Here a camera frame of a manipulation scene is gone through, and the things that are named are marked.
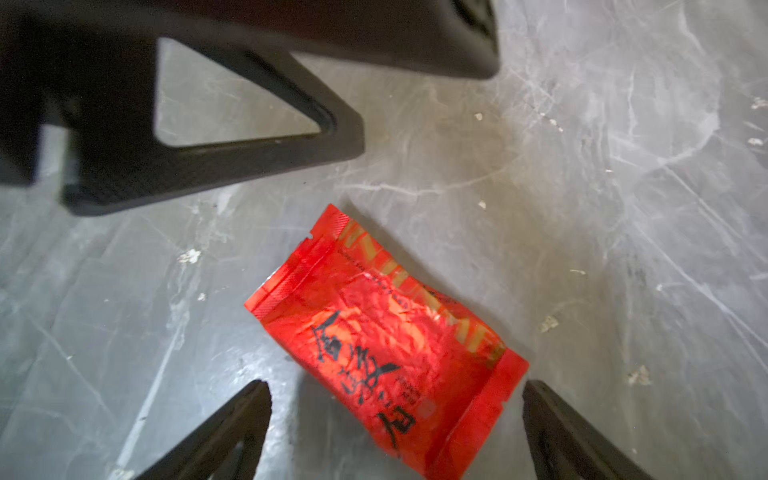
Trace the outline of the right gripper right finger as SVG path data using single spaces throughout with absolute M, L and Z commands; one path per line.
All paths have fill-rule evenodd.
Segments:
M 537 478 L 652 479 L 545 382 L 528 380 L 523 401 Z

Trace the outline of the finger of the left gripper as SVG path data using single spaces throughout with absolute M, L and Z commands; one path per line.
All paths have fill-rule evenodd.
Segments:
M 501 64 L 489 1 L 4 1 L 1 9 L 50 23 L 455 78 L 489 79 Z
M 62 191 L 75 215 L 106 215 L 350 160 L 365 150 L 361 116 L 285 51 L 195 47 L 308 117 L 316 132 L 170 146 L 154 132 L 156 37 L 46 26 L 40 39 L 44 78 L 75 134 Z

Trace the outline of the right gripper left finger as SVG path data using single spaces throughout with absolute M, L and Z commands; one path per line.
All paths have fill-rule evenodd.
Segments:
M 272 413 L 268 383 L 254 380 L 140 479 L 253 479 Z

